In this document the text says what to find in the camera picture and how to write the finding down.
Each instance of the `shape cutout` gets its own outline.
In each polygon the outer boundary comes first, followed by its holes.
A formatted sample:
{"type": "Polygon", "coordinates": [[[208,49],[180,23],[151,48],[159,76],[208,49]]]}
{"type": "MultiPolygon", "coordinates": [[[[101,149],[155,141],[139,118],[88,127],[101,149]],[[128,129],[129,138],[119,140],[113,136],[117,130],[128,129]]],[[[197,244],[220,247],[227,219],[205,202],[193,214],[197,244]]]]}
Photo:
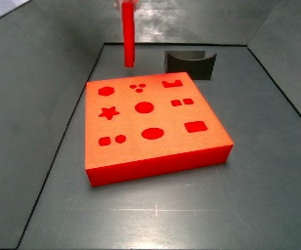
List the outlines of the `shape cutout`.
{"type": "Polygon", "coordinates": [[[188,133],[196,133],[205,131],[208,129],[204,121],[193,121],[184,123],[185,129],[188,133]]]}
{"type": "Polygon", "coordinates": [[[136,93],[141,93],[141,92],[143,92],[143,89],[145,88],[145,86],[147,86],[147,85],[145,85],[144,83],[141,83],[141,84],[139,84],[139,85],[131,84],[131,85],[129,85],[129,88],[133,89],[136,93]]]}
{"type": "Polygon", "coordinates": [[[111,139],[109,139],[109,137],[101,137],[101,138],[99,138],[97,144],[99,144],[100,146],[108,146],[108,145],[111,144],[111,139]]]}
{"type": "Polygon", "coordinates": [[[107,120],[111,120],[113,115],[117,115],[119,112],[115,110],[115,106],[105,108],[101,108],[101,114],[97,117],[105,117],[107,120]]]}
{"type": "Polygon", "coordinates": [[[123,144],[125,142],[125,136],[124,135],[119,135],[115,137],[115,143],[116,144],[123,144]]]}
{"type": "Polygon", "coordinates": [[[97,90],[97,94],[100,96],[104,96],[104,97],[108,97],[113,94],[113,88],[112,87],[101,87],[99,90],[97,90]]]}
{"type": "Polygon", "coordinates": [[[148,128],[143,131],[141,136],[144,139],[155,140],[164,135],[164,131],[159,128],[148,128]]]}
{"type": "Polygon", "coordinates": [[[173,88],[173,87],[181,87],[183,83],[180,80],[175,80],[175,82],[169,83],[167,81],[161,81],[161,85],[164,88],[173,88]]]}
{"type": "Polygon", "coordinates": [[[177,105],[181,105],[181,103],[180,103],[179,100],[172,100],[172,101],[171,101],[171,105],[172,105],[172,106],[177,106],[177,105]]]}
{"type": "Polygon", "coordinates": [[[153,110],[153,105],[148,102],[140,102],[135,105],[135,111],[137,113],[151,113],[153,110]]]}

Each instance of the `gray wall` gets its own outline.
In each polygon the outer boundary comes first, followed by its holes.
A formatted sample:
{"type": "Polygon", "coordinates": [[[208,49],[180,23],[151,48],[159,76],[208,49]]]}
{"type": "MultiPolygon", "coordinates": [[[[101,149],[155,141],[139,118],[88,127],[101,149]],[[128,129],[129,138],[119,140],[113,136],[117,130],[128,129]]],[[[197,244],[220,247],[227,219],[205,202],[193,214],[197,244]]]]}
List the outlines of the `gray wall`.
{"type": "Polygon", "coordinates": [[[0,20],[0,248],[19,243],[101,44],[91,15],[56,7],[0,20]]]}
{"type": "Polygon", "coordinates": [[[301,1],[280,2],[248,48],[301,112],[301,1]]]}

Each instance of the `red foam block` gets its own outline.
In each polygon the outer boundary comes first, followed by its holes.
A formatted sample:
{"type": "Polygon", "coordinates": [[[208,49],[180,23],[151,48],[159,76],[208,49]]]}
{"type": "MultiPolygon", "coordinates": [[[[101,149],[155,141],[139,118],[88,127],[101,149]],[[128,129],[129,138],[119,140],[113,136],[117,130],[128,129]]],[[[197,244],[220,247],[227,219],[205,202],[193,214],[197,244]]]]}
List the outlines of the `red foam block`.
{"type": "Polygon", "coordinates": [[[225,161],[232,141],[185,73],[93,81],[85,95],[92,186],[225,161]]]}

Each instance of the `dark gray floor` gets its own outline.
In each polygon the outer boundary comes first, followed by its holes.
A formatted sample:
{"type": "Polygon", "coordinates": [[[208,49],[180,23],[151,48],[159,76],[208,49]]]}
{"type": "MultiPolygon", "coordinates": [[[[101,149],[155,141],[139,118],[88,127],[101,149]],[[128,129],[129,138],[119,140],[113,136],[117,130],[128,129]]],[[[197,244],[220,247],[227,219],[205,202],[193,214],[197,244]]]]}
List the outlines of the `dark gray floor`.
{"type": "Polygon", "coordinates": [[[301,112],[301,1],[280,2],[250,48],[301,112]]]}
{"type": "MultiPolygon", "coordinates": [[[[105,46],[91,79],[163,72],[163,50],[137,46],[136,67],[105,46]]],[[[77,106],[21,249],[301,249],[301,118],[243,47],[217,53],[197,86],[235,146],[225,164],[105,187],[84,172],[77,106]]]]}

